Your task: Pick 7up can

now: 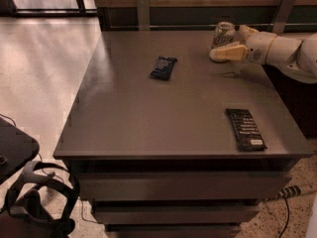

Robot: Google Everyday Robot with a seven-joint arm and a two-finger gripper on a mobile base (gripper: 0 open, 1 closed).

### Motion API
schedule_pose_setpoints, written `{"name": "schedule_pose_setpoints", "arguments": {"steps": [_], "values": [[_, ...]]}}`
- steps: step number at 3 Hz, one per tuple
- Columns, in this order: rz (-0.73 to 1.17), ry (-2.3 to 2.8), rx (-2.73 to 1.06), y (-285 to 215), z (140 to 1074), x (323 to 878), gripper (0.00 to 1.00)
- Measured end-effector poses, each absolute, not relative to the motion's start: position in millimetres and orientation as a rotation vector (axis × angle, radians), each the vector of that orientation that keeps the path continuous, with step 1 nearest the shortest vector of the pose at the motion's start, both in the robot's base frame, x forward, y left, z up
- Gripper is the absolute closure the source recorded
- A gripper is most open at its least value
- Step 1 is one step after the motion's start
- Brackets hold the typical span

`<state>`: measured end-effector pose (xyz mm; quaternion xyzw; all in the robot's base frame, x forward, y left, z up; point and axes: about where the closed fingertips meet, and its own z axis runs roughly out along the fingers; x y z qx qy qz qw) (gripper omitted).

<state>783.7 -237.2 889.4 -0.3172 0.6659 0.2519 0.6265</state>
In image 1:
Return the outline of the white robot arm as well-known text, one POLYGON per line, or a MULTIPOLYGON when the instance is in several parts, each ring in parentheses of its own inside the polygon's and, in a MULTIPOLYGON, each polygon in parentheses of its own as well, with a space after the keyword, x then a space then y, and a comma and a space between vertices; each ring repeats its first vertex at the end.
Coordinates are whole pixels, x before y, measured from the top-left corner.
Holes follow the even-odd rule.
POLYGON ((210 51, 212 60, 248 60, 270 65, 303 83, 317 82, 317 34, 304 40, 259 32, 246 25, 239 28, 241 40, 210 51))

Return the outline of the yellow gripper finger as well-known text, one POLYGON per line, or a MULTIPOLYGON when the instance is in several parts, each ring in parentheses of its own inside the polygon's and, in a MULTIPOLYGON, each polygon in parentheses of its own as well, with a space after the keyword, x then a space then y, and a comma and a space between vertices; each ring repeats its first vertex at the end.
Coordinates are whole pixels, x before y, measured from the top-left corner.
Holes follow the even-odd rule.
POLYGON ((248 48, 239 42, 212 49, 209 57, 213 61, 243 60, 247 57, 248 48))
POLYGON ((247 25, 241 25, 239 28, 239 34, 243 40, 246 40, 248 37, 257 34, 259 31, 257 29, 251 28, 247 25))

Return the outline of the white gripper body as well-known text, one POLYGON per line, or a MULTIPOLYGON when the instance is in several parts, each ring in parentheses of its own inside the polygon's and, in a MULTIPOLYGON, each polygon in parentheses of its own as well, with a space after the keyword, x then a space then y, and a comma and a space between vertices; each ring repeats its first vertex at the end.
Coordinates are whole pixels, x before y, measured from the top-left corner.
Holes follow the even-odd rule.
POLYGON ((265 64, 269 47, 277 34, 269 32, 258 32, 246 38, 245 44, 248 48, 247 60, 257 64, 265 64))

